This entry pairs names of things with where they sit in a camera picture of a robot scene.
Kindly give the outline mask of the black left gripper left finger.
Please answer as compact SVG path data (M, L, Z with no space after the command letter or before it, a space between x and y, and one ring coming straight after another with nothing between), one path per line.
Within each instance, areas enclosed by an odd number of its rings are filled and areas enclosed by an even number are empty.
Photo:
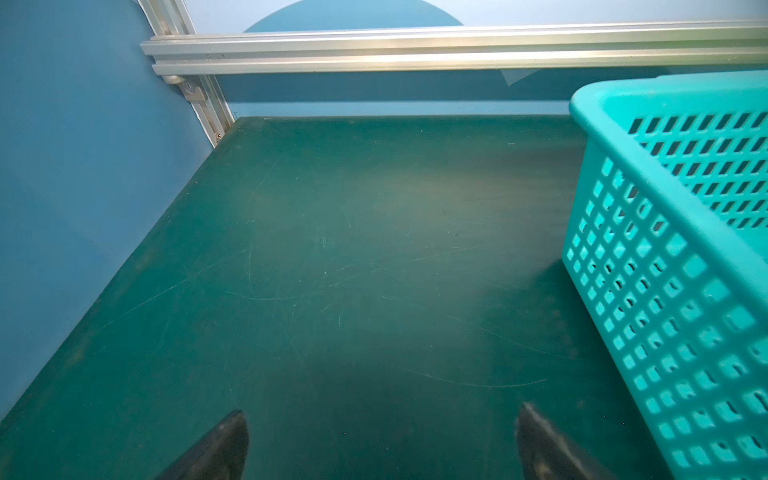
M245 415L242 410L233 410L156 479L241 479L248 448L249 432Z

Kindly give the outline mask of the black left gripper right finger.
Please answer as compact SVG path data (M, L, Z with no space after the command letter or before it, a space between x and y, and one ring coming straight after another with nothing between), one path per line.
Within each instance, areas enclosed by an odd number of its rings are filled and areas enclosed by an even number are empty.
M517 448L526 480L616 479L531 403L523 403L517 415Z

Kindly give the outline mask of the teal plastic basket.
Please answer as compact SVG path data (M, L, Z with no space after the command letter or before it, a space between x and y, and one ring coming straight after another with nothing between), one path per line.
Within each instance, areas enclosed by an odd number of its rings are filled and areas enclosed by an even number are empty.
M677 479L767 475L767 74L606 81L562 260Z

